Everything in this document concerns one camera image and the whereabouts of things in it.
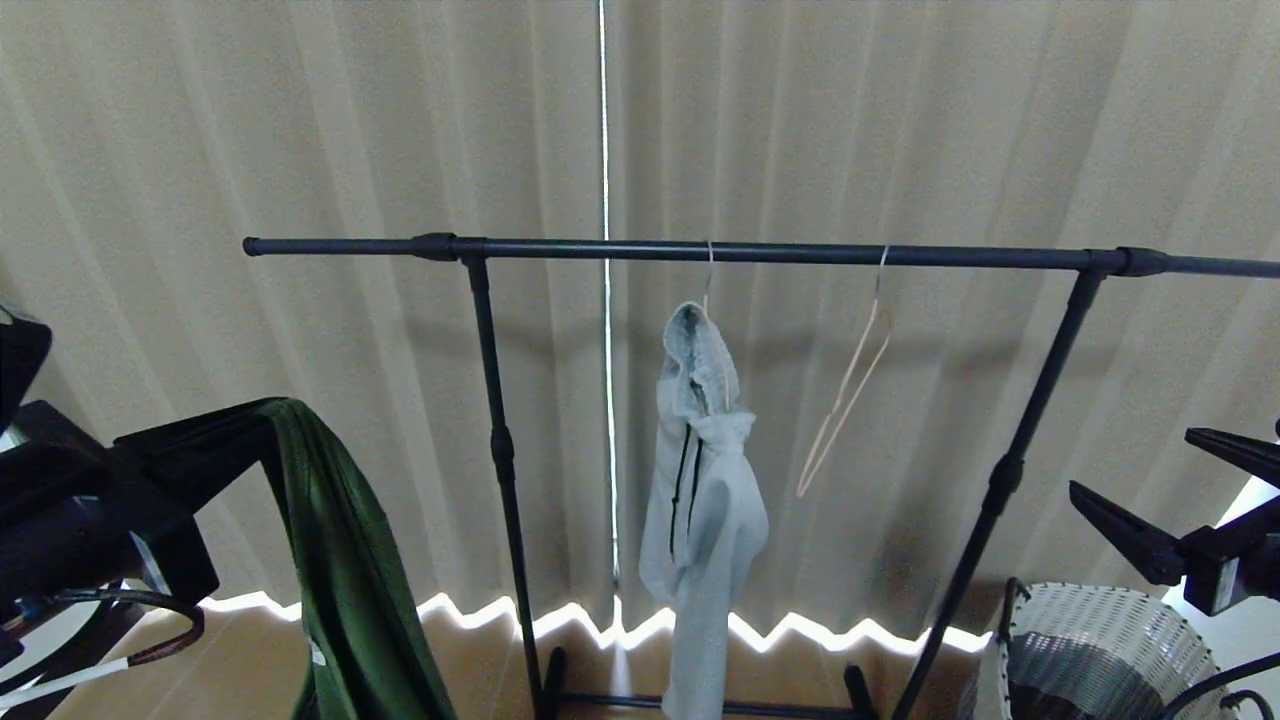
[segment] curtain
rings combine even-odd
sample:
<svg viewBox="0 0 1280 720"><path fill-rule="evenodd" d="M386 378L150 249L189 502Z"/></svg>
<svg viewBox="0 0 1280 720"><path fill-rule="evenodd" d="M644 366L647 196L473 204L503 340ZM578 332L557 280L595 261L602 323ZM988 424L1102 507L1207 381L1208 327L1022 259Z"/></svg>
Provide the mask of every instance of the curtain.
<svg viewBox="0 0 1280 720"><path fill-rule="evenodd" d="M611 234L716 242L1151 246L1280 258L1280 6L605 3ZM612 266L621 596L652 477L659 333L707 264ZM914 638L977 518L1065 309L1069 273L887 268L893 336L824 469L795 487L867 322L874 268L714 265L710 314L758 414L771 520L739 612L873 618ZM878 347L873 331L861 366ZM978 569L1133 584L1076 479L1181 534L1247 478L1187 427L1267 436L1275 283L1103 284ZM855 382L859 375L855 373Z"/></svg>
<svg viewBox="0 0 1280 720"><path fill-rule="evenodd" d="M538 3L0 9L0 290L33 396L102 441L300 397L375 484L421 600L511 594L466 272L261 237L599 237L598 18ZM492 269L538 614L612 618L598 263ZM265 478L198 515L216 597L298 589Z"/></svg>

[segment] clothes rack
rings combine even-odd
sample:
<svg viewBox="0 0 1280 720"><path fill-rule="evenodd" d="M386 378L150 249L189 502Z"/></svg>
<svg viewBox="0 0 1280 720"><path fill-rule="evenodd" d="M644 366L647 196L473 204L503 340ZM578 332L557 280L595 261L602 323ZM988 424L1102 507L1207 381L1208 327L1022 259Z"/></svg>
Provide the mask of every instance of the clothes rack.
<svg viewBox="0 0 1280 720"><path fill-rule="evenodd" d="M244 238L247 255L412 255L434 261L462 263L471 281L480 354L484 363L489 414L493 420L490 450L502 493L507 542L511 547L512 573L516 583L516 607L524 639L525 664L538 720L554 720L561 703L595 703L631 707L659 707L660 698L648 696L605 696L567 692L563 688L567 655L563 648L552 652L545 683L538 661L534 620L529 605L529 578L525 569L524 538L516 496L515 445L507 428L503 407L502 378L494 334L493 309L489 299L488 260L497 258L538 259L612 259L612 260L676 260L705 261L704 242L673 241L584 241L584 240L494 240L458 237L452 233L428 233L408 240L262 240ZM878 265L884 252L876 245L794 245L794 243L716 243L716 260L722 263L776 263L818 265ZM1148 277L1156 274L1201 274L1280 279L1280 263L1170 255L1144 247L1115 250L1064 250L1021 247L941 247L892 246L886 265L932 268L1009 268L1029 270L1074 270L1075 286L1066 302L1053 343L1041 366L1036 386L1023 416L1014 430L1009 450L991 471L982 510L965 543L964 552L947 585L942 606L929 629L920 657L893 708L892 720L906 720L923 689L924 680L942 646L942 637L951 625L960 601L973 579L996 521L1023 478L1027 450L1036 428L1053 393L1071 346L1080 332L1093 299L1108 277ZM876 720L870 694L861 671L850 665L845 671L850 708L809 707L769 703L726 702L724 712L773 717L841 717Z"/></svg>

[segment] woven basket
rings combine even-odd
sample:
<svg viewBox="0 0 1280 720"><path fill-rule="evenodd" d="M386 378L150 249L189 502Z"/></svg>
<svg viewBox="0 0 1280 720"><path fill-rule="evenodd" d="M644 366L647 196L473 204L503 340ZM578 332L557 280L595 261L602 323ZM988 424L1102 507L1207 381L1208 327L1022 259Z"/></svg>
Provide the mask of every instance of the woven basket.
<svg viewBox="0 0 1280 720"><path fill-rule="evenodd" d="M1175 610L1125 588L1010 580L1000 632L960 705L963 720L1151 720L1217 673ZM1179 720L1235 720L1225 691Z"/></svg>

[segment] dark green cloth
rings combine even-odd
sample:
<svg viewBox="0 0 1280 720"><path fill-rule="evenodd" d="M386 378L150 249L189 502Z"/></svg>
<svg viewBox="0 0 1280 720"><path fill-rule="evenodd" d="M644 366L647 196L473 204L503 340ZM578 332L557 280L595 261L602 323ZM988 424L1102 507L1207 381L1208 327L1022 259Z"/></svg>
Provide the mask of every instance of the dark green cloth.
<svg viewBox="0 0 1280 720"><path fill-rule="evenodd" d="M390 525L337 436L297 400L257 409L279 456L264 466L302 585L311 665L294 720L456 720Z"/></svg>

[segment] brown floor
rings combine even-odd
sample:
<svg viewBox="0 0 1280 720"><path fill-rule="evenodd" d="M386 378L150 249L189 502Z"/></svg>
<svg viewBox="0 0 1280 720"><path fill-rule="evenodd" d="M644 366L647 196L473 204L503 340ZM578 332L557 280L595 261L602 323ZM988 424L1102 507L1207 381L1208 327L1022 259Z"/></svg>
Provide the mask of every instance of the brown floor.
<svg viewBox="0 0 1280 720"><path fill-rule="evenodd" d="M183 621L154 614L118 652L131 652L174 634ZM444 612L424 623L428 641L461 719L530 717L529 682L515 624L503 618L472 630L454 625ZM567 687L584 692L660 694L666 684L671 637L659 633L623 652L599 650L577 624L539 641L541 666L556 646L568 651ZM172 659L145 665L78 688L52 717L210 719L288 717L307 662L297 623L265 610L207 614L205 638ZM842 673L858 662L868 674L882 715L888 715L911 670L910 657L884 652L864 641L844 653L829 653L799 634L788 634L769 652L758 653L733 638L728 653L727 697L737 701L847 706ZM913 717L951 717L975 659L945 650L929 689ZM564 720L662 717L654 710L566 706Z"/></svg>

